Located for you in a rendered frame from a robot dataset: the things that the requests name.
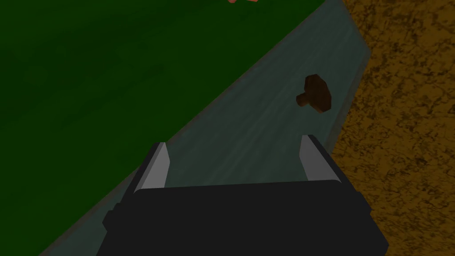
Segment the brown round knob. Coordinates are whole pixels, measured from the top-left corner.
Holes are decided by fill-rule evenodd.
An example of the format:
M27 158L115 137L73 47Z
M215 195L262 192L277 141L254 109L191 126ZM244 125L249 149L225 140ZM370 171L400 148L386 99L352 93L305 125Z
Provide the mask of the brown round knob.
M296 97L300 107L310 105L318 113L331 109L331 94L325 81L317 74L305 78L304 93Z

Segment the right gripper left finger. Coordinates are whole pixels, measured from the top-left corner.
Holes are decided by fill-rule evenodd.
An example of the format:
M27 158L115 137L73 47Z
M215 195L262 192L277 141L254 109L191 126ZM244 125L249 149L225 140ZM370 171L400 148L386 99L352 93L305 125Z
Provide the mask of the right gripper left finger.
M165 142L157 144L151 159L145 160L145 170L140 175L134 192L140 189L163 188L165 186L170 158Z

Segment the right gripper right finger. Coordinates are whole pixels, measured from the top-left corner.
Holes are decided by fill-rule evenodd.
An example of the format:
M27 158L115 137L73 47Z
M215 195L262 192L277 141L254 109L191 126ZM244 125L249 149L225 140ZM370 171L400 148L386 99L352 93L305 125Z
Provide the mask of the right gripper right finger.
M309 181L341 181L333 168L331 157L314 135L302 136L299 158Z

